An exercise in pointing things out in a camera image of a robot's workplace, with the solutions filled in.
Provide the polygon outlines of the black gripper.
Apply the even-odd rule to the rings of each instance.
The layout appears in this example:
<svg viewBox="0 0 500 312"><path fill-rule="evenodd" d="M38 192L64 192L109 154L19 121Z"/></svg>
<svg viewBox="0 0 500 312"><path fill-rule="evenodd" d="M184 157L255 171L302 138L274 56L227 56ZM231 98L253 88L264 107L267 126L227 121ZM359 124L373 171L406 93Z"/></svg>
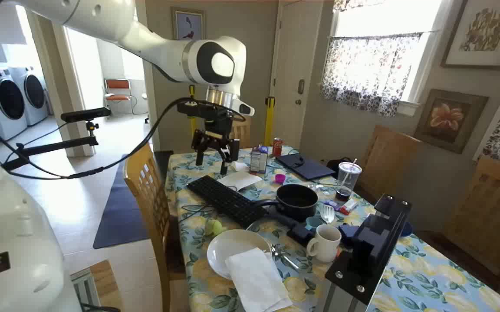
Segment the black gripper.
<svg viewBox="0 0 500 312"><path fill-rule="evenodd" d="M227 164L238 159L240 140L231 136L234 110L208 103L198 102L193 115L203 119L205 128L196 129L193 134L193 148L196 150L196 164L201 166L203 152L207 148L217 148L222 155L220 174L227 173Z"/></svg>

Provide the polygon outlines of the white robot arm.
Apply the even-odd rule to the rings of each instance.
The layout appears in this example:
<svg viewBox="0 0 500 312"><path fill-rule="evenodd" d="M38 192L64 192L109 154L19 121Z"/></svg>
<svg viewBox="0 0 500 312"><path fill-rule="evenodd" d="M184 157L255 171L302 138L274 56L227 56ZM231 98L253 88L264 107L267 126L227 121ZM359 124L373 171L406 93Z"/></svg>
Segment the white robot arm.
<svg viewBox="0 0 500 312"><path fill-rule="evenodd" d="M115 43L151 62L175 82L196 82L243 115L240 98L247 46L233 36L170 39L135 17L134 0L0 0L83 34ZM0 164L0 312L80 312L63 251L43 207Z"/></svg>

